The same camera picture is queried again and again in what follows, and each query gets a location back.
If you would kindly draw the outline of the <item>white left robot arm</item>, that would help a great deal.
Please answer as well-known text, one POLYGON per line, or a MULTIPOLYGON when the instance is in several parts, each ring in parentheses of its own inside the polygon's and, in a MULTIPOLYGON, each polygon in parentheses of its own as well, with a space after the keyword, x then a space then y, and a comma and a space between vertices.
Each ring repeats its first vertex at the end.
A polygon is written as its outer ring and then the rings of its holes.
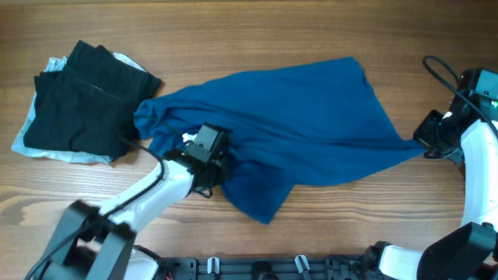
POLYGON ((208 197, 223 181, 224 151, 195 145, 175 149, 156 168, 114 198, 91 205, 77 200, 64 210, 28 279, 152 279, 154 257, 134 248, 137 235, 169 206, 197 192, 208 197))

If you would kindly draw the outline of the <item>blue polo shirt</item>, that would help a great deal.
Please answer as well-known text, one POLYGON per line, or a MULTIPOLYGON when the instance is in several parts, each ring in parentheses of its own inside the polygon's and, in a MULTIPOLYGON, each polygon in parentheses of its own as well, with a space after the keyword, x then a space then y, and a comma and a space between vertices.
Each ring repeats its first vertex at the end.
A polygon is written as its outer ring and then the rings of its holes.
POLYGON ((417 157, 396 132, 354 58, 239 72, 155 99, 135 111, 154 152, 203 124, 230 135, 228 201, 269 223, 297 184, 344 184, 417 157))

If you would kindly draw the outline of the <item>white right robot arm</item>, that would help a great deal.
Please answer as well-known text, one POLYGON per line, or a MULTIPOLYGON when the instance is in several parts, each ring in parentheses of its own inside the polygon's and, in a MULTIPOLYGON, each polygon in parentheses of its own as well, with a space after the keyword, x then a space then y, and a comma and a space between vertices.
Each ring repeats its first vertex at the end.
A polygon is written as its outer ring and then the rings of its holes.
POLYGON ((465 206, 461 227, 423 252, 386 246, 378 268, 393 279, 496 279, 497 121, 474 121, 461 136, 465 206))

